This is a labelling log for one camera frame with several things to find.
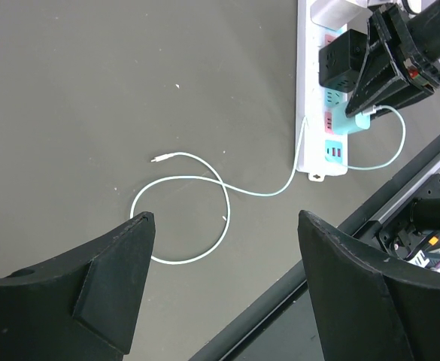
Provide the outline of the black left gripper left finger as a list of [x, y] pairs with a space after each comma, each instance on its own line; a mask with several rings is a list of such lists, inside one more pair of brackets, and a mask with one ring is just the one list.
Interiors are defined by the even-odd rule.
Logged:
[[0, 278], [0, 360], [121, 360], [131, 348], [156, 234], [143, 212]]

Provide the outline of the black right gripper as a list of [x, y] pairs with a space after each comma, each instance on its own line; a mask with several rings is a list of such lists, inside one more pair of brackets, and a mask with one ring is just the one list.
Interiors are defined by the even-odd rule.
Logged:
[[397, 4], [382, 5], [369, 18], [368, 38], [347, 116], [379, 105], [402, 109], [440, 88], [440, 1], [412, 18]]

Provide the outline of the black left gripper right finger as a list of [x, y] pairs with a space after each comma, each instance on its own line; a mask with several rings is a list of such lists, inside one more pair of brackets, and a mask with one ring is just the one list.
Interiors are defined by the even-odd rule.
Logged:
[[326, 360], [440, 360], [440, 273], [300, 211], [299, 247]]

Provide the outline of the black cube adapter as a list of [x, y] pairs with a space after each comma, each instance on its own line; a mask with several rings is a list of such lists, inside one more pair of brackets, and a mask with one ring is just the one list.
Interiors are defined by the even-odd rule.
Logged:
[[367, 34], [348, 29], [337, 38], [326, 40], [326, 45], [319, 50], [319, 84], [327, 89], [351, 93], [360, 78]]

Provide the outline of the teal charger plug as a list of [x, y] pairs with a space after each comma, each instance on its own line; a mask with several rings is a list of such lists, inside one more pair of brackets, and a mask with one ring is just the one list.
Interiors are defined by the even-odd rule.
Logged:
[[345, 113], [347, 102], [336, 105], [332, 109], [332, 131], [336, 135], [350, 135], [368, 130], [371, 125], [371, 115], [362, 112], [348, 117]]

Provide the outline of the white USB charger plug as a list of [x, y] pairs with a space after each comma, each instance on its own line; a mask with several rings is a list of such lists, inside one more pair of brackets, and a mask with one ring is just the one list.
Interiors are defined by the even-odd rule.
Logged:
[[310, 6], [311, 20], [332, 30], [339, 30], [367, 8], [366, 0], [316, 0]]

